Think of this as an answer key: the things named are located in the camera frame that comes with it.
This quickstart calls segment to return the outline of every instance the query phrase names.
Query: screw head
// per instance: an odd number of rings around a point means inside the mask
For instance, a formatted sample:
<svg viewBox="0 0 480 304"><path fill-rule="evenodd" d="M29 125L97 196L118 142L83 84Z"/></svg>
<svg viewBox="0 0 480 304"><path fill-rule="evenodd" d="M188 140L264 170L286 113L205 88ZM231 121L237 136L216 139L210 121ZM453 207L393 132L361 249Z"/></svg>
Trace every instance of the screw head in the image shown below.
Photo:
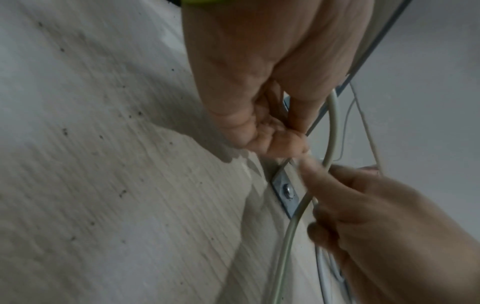
<svg viewBox="0 0 480 304"><path fill-rule="evenodd" d="M286 198L292 199L294 197L294 188L290 184L283 185L283 194Z"/></svg>

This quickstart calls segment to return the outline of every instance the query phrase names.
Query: metal bracket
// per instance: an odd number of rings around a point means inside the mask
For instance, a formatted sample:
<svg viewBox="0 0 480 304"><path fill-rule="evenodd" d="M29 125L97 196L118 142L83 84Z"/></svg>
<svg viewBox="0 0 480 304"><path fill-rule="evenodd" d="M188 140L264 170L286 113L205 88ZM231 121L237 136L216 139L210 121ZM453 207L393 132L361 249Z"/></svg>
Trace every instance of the metal bracket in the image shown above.
<svg viewBox="0 0 480 304"><path fill-rule="evenodd" d="M287 173L285 172L285 166L281 166L275 176L271 179L271 186L288 218L292 218L300 200Z"/></svg>

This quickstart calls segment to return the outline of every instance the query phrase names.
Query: hand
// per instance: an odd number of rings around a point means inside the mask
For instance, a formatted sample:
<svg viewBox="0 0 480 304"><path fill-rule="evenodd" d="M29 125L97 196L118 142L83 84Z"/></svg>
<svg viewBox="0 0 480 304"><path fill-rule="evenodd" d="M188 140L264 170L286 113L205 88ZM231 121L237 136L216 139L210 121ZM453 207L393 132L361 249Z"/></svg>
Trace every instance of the hand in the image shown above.
<svg viewBox="0 0 480 304"><path fill-rule="evenodd" d="M184 5L200 98L238 147L297 157L331 90L346 76L373 0L241 0ZM288 114L282 105L290 94Z"/></svg>
<svg viewBox="0 0 480 304"><path fill-rule="evenodd" d="M319 201L308 234L360 303L480 302L480 244L427 198L360 170L329 175L311 158L299 170Z"/></svg>

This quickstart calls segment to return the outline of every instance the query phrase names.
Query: wooden floor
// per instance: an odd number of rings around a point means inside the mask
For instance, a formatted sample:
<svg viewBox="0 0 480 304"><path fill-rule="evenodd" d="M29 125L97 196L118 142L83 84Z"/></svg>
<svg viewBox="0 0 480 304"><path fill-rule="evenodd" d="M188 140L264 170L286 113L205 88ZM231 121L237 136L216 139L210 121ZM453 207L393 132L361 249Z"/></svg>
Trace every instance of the wooden floor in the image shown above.
<svg viewBox="0 0 480 304"><path fill-rule="evenodd" d="M2 303L262 303L288 220L163 0L0 3ZM301 223L284 303L321 303Z"/></svg>

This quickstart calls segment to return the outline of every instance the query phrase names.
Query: wall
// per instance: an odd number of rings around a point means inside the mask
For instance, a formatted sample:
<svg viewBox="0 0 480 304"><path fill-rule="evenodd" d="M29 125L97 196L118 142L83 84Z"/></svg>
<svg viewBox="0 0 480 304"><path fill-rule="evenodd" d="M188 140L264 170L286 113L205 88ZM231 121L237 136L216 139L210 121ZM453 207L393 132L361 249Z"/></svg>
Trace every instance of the wall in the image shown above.
<svg viewBox="0 0 480 304"><path fill-rule="evenodd" d="M413 1L352 81L383 172L480 239L480 3Z"/></svg>

